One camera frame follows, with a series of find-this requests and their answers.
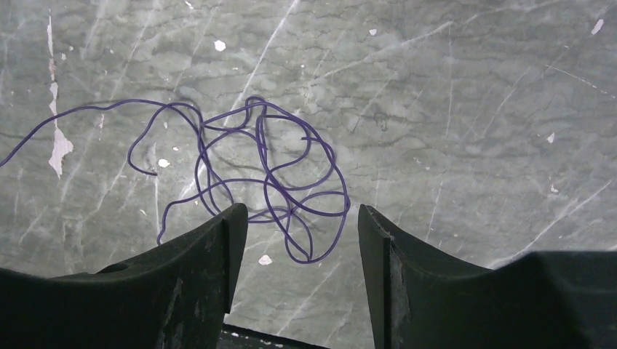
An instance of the white speck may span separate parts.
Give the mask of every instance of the white speck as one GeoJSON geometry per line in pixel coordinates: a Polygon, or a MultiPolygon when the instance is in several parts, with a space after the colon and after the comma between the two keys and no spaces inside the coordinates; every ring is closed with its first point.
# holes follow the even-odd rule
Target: white speck
{"type": "Polygon", "coordinates": [[[261,264],[261,265],[270,265],[270,264],[272,264],[272,259],[270,258],[270,256],[265,254],[265,255],[261,256],[261,258],[259,259],[259,264],[261,264]]]}
{"type": "Polygon", "coordinates": [[[170,165],[170,162],[165,160],[165,159],[160,159],[159,160],[159,166],[162,168],[168,167],[170,165]]]}
{"type": "Polygon", "coordinates": [[[225,45],[225,43],[222,42],[221,40],[217,40],[217,41],[214,41],[214,48],[217,51],[221,52],[221,51],[223,51],[224,49],[227,48],[227,45],[225,45]]]}
{"type": "Polygon", "coordinates": [[[602,29],[602,26],[604,25],[604,20],[603,19],[599,19],[596,23],[596,25],[594,25],[594,28],[592,29],[592,35],[596,35],[598,31],[600,31],[600,29],[602,29]]]}

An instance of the white paint chip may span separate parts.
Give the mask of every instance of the white paint chip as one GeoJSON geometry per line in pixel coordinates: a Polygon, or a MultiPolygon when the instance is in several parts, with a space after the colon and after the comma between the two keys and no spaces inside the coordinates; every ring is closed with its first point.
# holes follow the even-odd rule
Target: white paint chip
{"type": "Polygon", "coordinates": [[[54,149],[52,157],[49,158],[49,165],[56,171],[58,179],[62,176],[62,160],[64,156],[73,151],[73,143],[67,140],[62,131],[56,126],[54,131],[54,149]]]}
{"type": "Polygon", "coordinates": [[[217,40],[217,41],[214,41],[214,48],[217,51],[221,52],[227,48],[227,45],[225,45],[225,43],[222,42],[221,40],[217,40]]]}
{"type": "Polygon", "coordinates": [[[272,259],[270,258],[270,256],[265,254],[265,255],[261,256],[261,258],[259,259],[258,262],[261,265],[270,265],[270,264],[272,264],[272,259]]]}
{"type": "Polygon", "coordinates": [[[159,160],[159,166],[162,168],[168,167],[170,165],[170,162],[165,160],[165,159],[160,159],[159,160]]]}
{"type": "Polygon", "coordinates": [[[600,29],[602,29],[602,26],[604,25],[604,20],[603,19],[599,19],[596,23],[596,25],[594,25],[594,28],[592,29],[592,35],[596,35],[598,31],[600,31],[600,29]]]}
{"type": "MultiPolygon", "coordinates": [[[[55,64],[54,64],[54,41],[52,33],[52,16],[49,16],[49,24],[47,25],[47,46],[49,48],[49,74],[52,78],[52,84],[49,90],[52,93],[52,102],[49,104],[49,109],[53,115],[57,115],[57,91],[58,84],[55,81],[55,64]]],[[[73,151],[73,143],[66,139],[64,133],[58,128],[57,119],[54,120],[54,148],[52,149],[52,157],[49,158],[48,164],[56,171],[58,179],[62,176],[62,160],[64,156],[73,151]]]]}

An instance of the black plastic piece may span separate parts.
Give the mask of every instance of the black plastic piece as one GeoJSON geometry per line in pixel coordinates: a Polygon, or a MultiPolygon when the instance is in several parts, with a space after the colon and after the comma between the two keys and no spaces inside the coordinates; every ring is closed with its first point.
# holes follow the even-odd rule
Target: black plastic piece
{"type": "Polygon", "coordinates": [[[0,269],[0,348],[216,348],[247,216],[235,204],[96,274],[39,278],[0,269]]]}
{"type": "Polygon", "coordinates": [[[370,206],[358,229],[377,349],[617,348],[615,252],[532,252],[490,270],[370,206]]]}
{"type": "Polygon", "coordinates": [[[272,334],[243,329],[223,324],[217,349],[327,349],[297,340],[277,337],[272,334]]]}

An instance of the marble surface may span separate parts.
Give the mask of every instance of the marble surface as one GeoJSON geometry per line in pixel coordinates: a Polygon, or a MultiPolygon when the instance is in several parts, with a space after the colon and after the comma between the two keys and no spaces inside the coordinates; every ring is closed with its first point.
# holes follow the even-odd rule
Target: marble surface
{"type": "MultiPolygon", "coordinates": [[[[608,0],[0,0],[0,156],[52,115],[51,57],[58,111],[141,97],[190,99],[214,116],[266,97],[333,144],[352,206],[338,247],[316,265],[293,263],[274,225],[250,226],[226,320],[372,348],[360,204],[491,268],[534,249],[617,249],[615,37],[608,0]],[[270,265],[258,263],[264,254],[270,265]]],[[[60,176],[48,162],[53,124],[0,168],[2,267],[94,272],[155,246],[165,205],[194,190],[196,148],[166,113],[135,151],[159,177],[127,166],[153,112],[59,120],[73,145],[60,176]]],[[[274,158],[290,156],[297,127],[268,131],[274,158]]],[[[260,176],[245,139],[215,154],[221,174],[260,176]]],[[[315,181],[324,159],[311,153],[285,179],[315,181]]],[[[234,190],[263,208],[258,186],[234,190]]],[[[336,211],[341,200],[313,205],[336,211]]],[[[209,217],[193,203],[175,207],[166,238],[209,217]]],[[[323,251],[338,221],[310,221],[323,251]]]]}

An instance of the tangled wire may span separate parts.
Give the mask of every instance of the tangled wire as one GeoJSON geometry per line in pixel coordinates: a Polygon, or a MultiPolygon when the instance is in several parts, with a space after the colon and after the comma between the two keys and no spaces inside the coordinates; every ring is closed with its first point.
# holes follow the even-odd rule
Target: tangled wire
{"type": "Polygon", "coordinates": [[[120,105],[129,104],[129,103],[159,106],[159,109],[154,113],[154,115],[151,117],[150,121],[148,122],[146,129],[143,130],[142,134],[129,147],[129,151],[127,154],[127,162],[135,171],[138,171],[148,176],[157,176],[157,173],[146,171],[144,169],[139,168],[137,165],[135,165],[132,161],[132,152],[135,149],[135,146],[137,146],[137,144],[148,134],[148,131],[152,127],[156,118],[163,111],[169,109],[171,111],[176,112],[179,116],[181,116],[188,123],[189,126],[191,126],[191,128],[193,129],[195,133],[195,137],[196,137],[197,150],[199,152],[199,156],[197,160],[195,161],[194,180],[196,183],[197,193],[189,198],[184,198],[181,200],[172,201],[168,203],[168,205],[165,207],[165,210],[163,212],[162,221],[161,221],[161,230],[159,232],[159,235],[156,237],[156,242],[158,245],[161,244],[161,239],[163,237],[163,234],[165,233],[167,214],[169,213],[169,210],[171,209],[172,206],[199,199],[202,205],[205,207],[205,209],[212,216],[215,216],[221,212],[221,209],[219,208],[219,206],[216,204],[214,200],[214,196],[212,194],[212,190],[214,188],[221,186],[223,190],[226,192],[228,199],[231,201],[231,204],[233,204],[235,200],[231,194],[231,191],[229,190],[229,187],[227,186],[227,183],[251,182],[251,183],[259,183],[263,186],[263,195],[266,201],[266,208],[263,211],[250,216],[248,220],[249,223],[260,223],[260,224],[276,223],[276,225],[279,227],[279,229],[284,234],[285,249],[287,250],[287,253],[289,254],[292,260],[300,264],[311,264],[311,263],[315,263],[315,262],[319,262],[320,260],[323,260],[332,252],[332,250],[334,250],[343,232],[343,226],[345,225],[347,212],[349,211],[349,208],[351,206],[349,195],[347,193],[347,185],[343,178],[343,174],[341,173],[341,171],[339,170],[339,168],[336,166],[336,163],[335,163],[335,160],[336,160],[335,152],[332,146],[327,144],[319,136],[315,128],[313,128],[308,122],[298,118],[297,116],[292,115],[291,113],[283,110],[282,108],[280,108],[279,106],[275,104],[266,102],[263,98],[257,97],[257,96],[248,97],[246,101],[244,102],[244,107],[242,108],[238,108],[234,111],[229,111],[228,113],[220,114],[219,116],[215,116],[208,120],[204,120],[202,112],[199,109],[195,108],[194,106],[188,103],[183,103],[183,102],[165,104],[165,103],[161,103],[161,102],[157,102],[153,100],[129,99],[129,100],[122,100],[120,102],[114,103],[107,107],[86,105],[86,106],[82,106],[78,108],[73,108],[63,113],[59,113],[58,115],[52,116],[51,118],[48,118],[47,120],[41,122],[39,125],[34,127],[34,129],[30,131],[30,133],[28,133],[28,135],[26,135],[23,138],[23,140],[21,140],[17,144],[17,146],[15,146],[15,148],[9,153],[9,155],[4,160],[0,161],[0,167],[7,164],[9,160],[20,150],[20,148],[22,148],[25,145],[25,143],[28,142],[34,136],[34,134],[36,134],[43,126],[45,126],[46,124],[54,120],[57,120],[59,118],[62,118],[63,116],[67,116],[68,114],[72,114],[78,111],[86,111],[86,110],[109,111],[110,109],[114,109],[120,105]],[[186,114],[184,114],[180,109],[178,109],[182,107],[188,108],[191,111],[193,111],[197,115],[198,122],[197,123],[193,122],[186,114]],[[258,107],[261,107],[261,112],[255,120],[255,132],[251,133],[246,130],[247,124],[250,120],[252,109],[258,108],[258,107]],[[281,115],[269,114],[268,108],[272,108],[275,111],[278,111],[281,115]],[[244,112],[244,120],[237,127],[224,127],[224,126],[214,127],[211,125],[213,122],[216,122],[218,120],[221,120],[229,116],[232,116],[234,114],[238,114],[242,112],[244,112]],[[285,164],[281,164],[281,165],[271,168],[268,165],[268,148],[266,147],[266,132],[264,129],[264,123],[266,119],[281,119],[281,120],[291,121],[297,124],[298,126],[300,126],[302,130],[304,131],[304,136],[301,138],[301,140],[306,141],[306,147],[304,148],[304,152],[302,153],[302,155],[300,155],[297,159],[293,161],[290,161],[285,164]],[[206,143],[204,141],[205,139],[204,133],[207,129],[211,131],[222,132],[222,134],[212,139],[212,141],[206,143]],[[208,157],[208,153],[207,153],[208,149],[210,149],[219,140],[222,140],[224,137],[227,137],[234,133],[240,133],[242,135],[245,135],[251,138],[253,141],[255,141],[257,145],[259,159],[263,167],[263,171],[265,172],[265,177],[262,180],[257,180],[257,179],[252,179],[252,178],[231,178],[231,179],[224,180],[212,168],[212,164],[210,163],[210,158],[208,157]],[[313,143],[317,143],[318,145],[321,145],[322,149],[325,152],[327,160],[330,162],[330,168],[328,169],[327,173],[323,177],[319,178],[316,182],[310,185],[304,185],[301,187],[289,187],[289,186],[285,186],[281,184],[281,182],[275,177],[274,173],[280,169],[293,166],[297,164],[298,162],[302,161],[309,154],[309,151],[311,149],[311,144],[313,143]],[[202,184],[199,181],[199,173],[200,173],[199,168],[201,165],[203,165],[204,168],[207,170],[207,173],[206,173],[207,182],[205,186],[202,186],[202,184]],[[341,181],[342,191],[327,190],[327,191],[312,193],[310,195],[307,195],[305,198],[301,199],[300,201],[292,197],[291,195],[292,192],[301,191],[301,190],[309,190],[309,189],[317,187],[318,185],[321,185],[323,182],[328,180],[328,178],[332,175],[333,172],[336,172],[337,176],[339,177],[341,181]],[[275,190],[276,192],[278,192],[285,199],[285,206],[273,206],[269,199],[269,194],[268,194],[269,190],[275,190]],[[319,196],[342,196],[343,197],[343,209],[339,212],[332,213],[332,212],[318,211],[318,210],[312,209],[305,205],[305,203],[308,200],[319,197],[319,196]],[[311,231],[308,225],[306,224],[306,222],[298,215],[298,210],[301,210],[301,209],[306,212],[319,215],[319,216],[323,216],[323,217],[341,217],[341,223],[338,227],[338,231],[335,234],[333,242],[328,247],[326,252],[324,252],[318,257],[314,256],[314,246],[313,246],[314,244],[313,244],[313,236],[311,235],[311,231]],[[308,249],[304,249],[303,247],[301,247],[300,244],[298,244],[294,240],[294,238],[290,235],[290,224],[292,222],[292,218],[297,220],[303,226],[303,229],[305,230],[306,235],[308,237],[308,249]],[[293,246],[293,248],[295,248],[298,252],[300,252],[304,256],[304,259],[297,258],[292,253],[290,244],[293,246]]]}

